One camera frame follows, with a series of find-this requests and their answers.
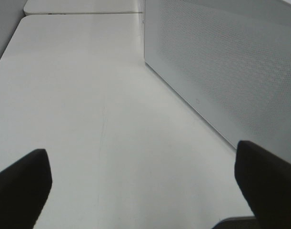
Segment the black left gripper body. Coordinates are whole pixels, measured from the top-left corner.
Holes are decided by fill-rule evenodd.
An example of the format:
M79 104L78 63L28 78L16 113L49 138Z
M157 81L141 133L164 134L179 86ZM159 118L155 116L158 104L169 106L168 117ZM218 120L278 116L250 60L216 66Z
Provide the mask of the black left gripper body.
M217 223L213 229L256 229L257 220L253 216L231 217Z

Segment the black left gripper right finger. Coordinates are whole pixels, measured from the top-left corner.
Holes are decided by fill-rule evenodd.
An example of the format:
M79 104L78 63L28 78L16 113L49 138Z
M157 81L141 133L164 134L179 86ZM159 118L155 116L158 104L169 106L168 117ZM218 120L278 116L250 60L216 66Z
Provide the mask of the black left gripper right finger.
M234 176L263 229L291 229L291 164L251 141L237 146Z

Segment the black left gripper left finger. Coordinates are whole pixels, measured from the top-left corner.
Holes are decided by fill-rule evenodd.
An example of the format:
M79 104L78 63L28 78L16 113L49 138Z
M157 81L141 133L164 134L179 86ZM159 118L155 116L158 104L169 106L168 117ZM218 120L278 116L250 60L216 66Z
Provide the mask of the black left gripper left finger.
M0 172L0 229L32 229L52 187L45 149L35 149Z

